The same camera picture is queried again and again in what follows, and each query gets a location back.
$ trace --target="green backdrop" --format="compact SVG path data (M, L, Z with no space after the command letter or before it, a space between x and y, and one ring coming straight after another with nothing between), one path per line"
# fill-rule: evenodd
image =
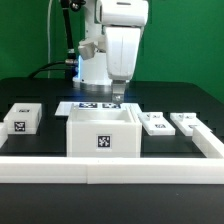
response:
M0 3L0 79L23 77L47 63L49 0ZM224 1L149 0L150 18L134 80L195 83L224 102ZM72 13L74 42L83 12ZM52 61L66 57L58 0L51 16Z

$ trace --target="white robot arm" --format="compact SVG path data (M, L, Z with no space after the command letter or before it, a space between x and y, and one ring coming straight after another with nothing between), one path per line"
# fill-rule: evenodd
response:
M139 42L148 19L148 2L98 0L95 16L101 27L92 24L92 29L100 29L102 35L89 36L81 41L79 52L83 60L94 57L95 47L106 52L107 73L112 80L112 101L120 104L124 99L126 82L134 74Z

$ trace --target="white frame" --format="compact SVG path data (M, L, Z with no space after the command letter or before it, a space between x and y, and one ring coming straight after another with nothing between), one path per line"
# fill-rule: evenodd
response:
M224 144L200 127L193 141L210 158L0 156L0 183L224 184Z

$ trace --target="white cube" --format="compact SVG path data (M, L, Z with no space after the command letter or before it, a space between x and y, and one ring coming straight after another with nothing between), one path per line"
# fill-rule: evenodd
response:
M8 139L6 124L0 123L0 148L3 146L5 141Z
M125 110L72 107L67 121L69 157L140 157L142 125Z
M8 134L36 134L41 116L41 104L15 103L4 118L4 123Z

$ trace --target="black tabletop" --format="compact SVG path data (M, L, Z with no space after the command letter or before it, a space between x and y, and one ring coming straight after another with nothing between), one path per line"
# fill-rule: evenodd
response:
M74 89L60 79L0 81L0 122L14 103L42 103L36 135L9 136L2 156L65 156L67 117L55 117L60 101L110 102L110 94ZM132 82L125 102L143 112L196 112L223 141L224 105L190 83ZM175 136L148 136L142 157L199 157L203 154L178 129ZM222 223L223 185L1 184L1 223Z

